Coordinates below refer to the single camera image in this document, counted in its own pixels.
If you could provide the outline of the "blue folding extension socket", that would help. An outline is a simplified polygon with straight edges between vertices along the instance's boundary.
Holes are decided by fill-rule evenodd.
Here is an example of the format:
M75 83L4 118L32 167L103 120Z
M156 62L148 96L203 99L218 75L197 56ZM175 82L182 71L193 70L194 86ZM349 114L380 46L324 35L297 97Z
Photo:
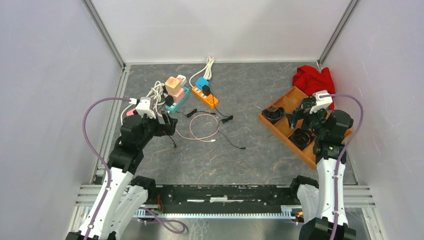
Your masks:
M203 86L209 86L209 85L210 85L209 81L205 79L204 77L199 77L197 81L195 82L195 86L200 90L203 88Z

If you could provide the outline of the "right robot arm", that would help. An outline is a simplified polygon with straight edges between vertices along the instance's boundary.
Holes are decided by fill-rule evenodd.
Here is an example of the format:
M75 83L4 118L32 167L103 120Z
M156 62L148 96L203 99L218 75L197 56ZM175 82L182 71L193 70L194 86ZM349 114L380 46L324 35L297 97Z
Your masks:
M334 110L307 114L304 125L315 136L315 155L318 180L297 176L290 185L289 199L301 204L303 225L300 240L355 240L356 230L349 227L343 195L346 169L346 132L353 126L351 116Z

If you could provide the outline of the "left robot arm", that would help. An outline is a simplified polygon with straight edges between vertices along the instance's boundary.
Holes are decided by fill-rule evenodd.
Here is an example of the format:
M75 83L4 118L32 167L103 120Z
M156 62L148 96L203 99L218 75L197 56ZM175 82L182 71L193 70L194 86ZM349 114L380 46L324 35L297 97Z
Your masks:
M124 118L120 137L109 155L106 176L88 216L68 240L120 240L139 207L157 198L152 178L135 176L144 158L143 149L153 137L172 136L178 120L165 111L164 123L146 114Z

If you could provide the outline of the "orange power strip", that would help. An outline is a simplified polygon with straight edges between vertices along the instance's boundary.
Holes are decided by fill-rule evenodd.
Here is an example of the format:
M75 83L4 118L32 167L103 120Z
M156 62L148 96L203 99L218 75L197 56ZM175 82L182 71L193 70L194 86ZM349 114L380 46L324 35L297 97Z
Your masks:
M197 86L193 86L191 91L197 98L199 98L210 109L215 109L215 107L217 107L220 103L219 100L216 97L214 97L212 94L204 95L202 90L199 89Z

